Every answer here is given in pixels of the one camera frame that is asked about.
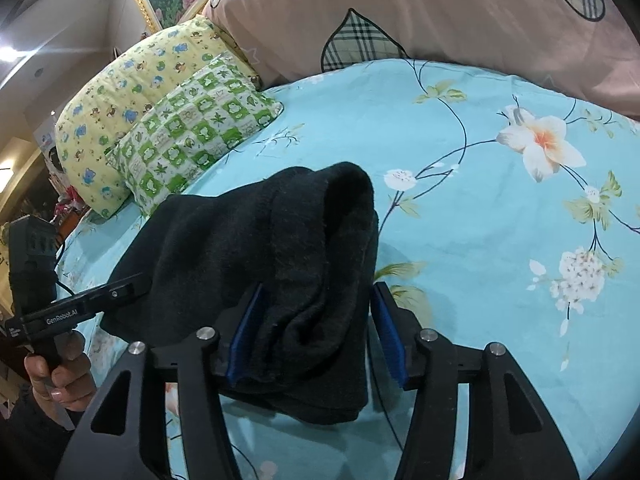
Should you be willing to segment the black sleeved left forearm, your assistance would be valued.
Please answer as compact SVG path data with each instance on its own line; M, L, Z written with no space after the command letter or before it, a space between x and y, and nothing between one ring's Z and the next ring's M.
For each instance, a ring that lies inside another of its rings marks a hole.
M0 430L1 479L53 479L74 433L46 415L30 387L21 390Z

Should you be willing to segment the left hand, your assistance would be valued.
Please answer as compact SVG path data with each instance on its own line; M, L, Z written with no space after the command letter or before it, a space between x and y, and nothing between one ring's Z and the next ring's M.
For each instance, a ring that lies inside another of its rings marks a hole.
M31 354L24 365L32 385L32 396L50 419L70 429L69 412L80 413L88 408L96 394L91 374L91 362L85 354L85 338L73 330L54 338L61 364L49 368L42 356Z

